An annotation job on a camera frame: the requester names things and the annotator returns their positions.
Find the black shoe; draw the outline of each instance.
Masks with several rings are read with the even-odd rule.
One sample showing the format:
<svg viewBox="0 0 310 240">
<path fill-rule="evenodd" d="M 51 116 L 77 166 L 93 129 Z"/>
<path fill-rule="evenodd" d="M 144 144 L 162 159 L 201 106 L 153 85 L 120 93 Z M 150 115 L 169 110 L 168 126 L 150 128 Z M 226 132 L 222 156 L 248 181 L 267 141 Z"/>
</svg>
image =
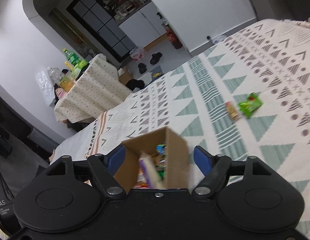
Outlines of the black shoe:
<svg viewBox="0 0 310 240">
<path fill-rule="evenodd" d="M 139 63 L 138 68 L 140 74 L 144 74 L 147 71 L 146 65 L 144 63 Z"/>
<path fill-rule="evenodd" d="M 159 59 L 162 57 L 162 54 L 160 52 L 157 52 L 152 55 L 152 59 L 150 60 L 151 65 L 155 65 L 159 62 Z"/>
</svg>

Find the plastic bag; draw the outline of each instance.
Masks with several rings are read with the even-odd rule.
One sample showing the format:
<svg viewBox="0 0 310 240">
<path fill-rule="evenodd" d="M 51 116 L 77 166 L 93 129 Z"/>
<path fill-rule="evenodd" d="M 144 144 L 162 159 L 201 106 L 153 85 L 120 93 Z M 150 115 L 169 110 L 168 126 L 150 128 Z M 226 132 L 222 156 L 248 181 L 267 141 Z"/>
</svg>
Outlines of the plastic bag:
<svg viewBox="0 0 310 240">
<path fill-rule="evenodd" d="M 136 46 L 129 54 L 134 61 L 139 61 L 147 55 L 147 51 L 142 47 Z"/>
<path fill-rule="evenodd" d="M 219 36 L 216 36 L 212 39 L 212 42 L 213 44 L 217 44 L 217 43 L 220 43 L 222 41 L 224 41 L 227 37 L 225 35 L 219 35 Z"/>
<path fill-rule="evenodd" d="M 55 102 L 54 85 L 45 71 L 37 73 L 36 80 L 42 91 L 46 104 L 50 106 Z"/>
</svg>

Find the patterned fabric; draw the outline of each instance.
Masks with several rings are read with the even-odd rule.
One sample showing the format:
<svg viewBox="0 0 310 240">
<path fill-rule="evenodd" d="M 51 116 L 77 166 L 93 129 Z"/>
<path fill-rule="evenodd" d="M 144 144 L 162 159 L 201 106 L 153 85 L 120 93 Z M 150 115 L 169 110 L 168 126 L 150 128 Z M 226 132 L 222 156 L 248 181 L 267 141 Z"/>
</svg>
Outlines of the patterned fabric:
<svg viewBox="0 0 310 240">
<path fill-rule="evenodd" d="M 225 102 L 252 92 L 264 105 L 232 122 Z M 276 170 L 303 195 L 297 229 L 310 238 L 310 29 L 263 20 L 228 37 L 100 116 L 83 159 L 165 125 L 190 153 L 200 145 L 233 160 L 256 155 Z M 202 177 L 192 162 L 189 187 Z"/>
<path fill-rule="evenodd" d="M 58 101 L 57 121 L 70 122 L 94 117 L 122 103 L 131 91 L 118 80 L 117 69 L 96 56 L 67 95 Z"/>
</svg>

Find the green soda bottle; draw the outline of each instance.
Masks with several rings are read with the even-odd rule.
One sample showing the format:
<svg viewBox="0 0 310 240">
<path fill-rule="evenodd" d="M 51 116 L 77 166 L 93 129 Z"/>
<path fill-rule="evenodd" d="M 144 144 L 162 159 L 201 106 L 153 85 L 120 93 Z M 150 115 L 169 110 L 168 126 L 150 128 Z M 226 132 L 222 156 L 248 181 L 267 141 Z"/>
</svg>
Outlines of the green soda bottle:
<svg viewBox="0 0 310 240">
<path fill-rule="evenodd" d="M 65 54 L 67 60 L 73 65 L 76 66 L 78 63 L 81 62 L 79 57 L 76 55 L 75 52 L 67 49 L 63 49 L 63 53 Z"/>
</svg>

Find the kitchen countertop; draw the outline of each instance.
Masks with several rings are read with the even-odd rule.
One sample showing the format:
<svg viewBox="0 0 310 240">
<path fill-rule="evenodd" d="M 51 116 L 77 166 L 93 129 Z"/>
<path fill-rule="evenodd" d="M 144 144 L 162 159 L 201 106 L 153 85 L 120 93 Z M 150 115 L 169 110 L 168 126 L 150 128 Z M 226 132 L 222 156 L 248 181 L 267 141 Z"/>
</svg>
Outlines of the kitchen countertop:
<svg viewBox="0 0 310 240">
<path fill-rule="evenodd" d="M 132 16 L 133 14 L 135 14 L 136 12 L 138 12 L 140 9 L 142 9 L 144 6 L 148 5 L 149 3 L 151 3 L 151 0 L 145 2 L 142 6 L 139 6 L 137 9 L 135 9 L 134 11 L 132 11 L 130 14 L 128 14 L 127 16 L 125 16 L 123 19 L 121 19 L 118 22 L 118 25 L 121 25 L 124 21 L 126 21 L 130 16 Z"/>
</svg>

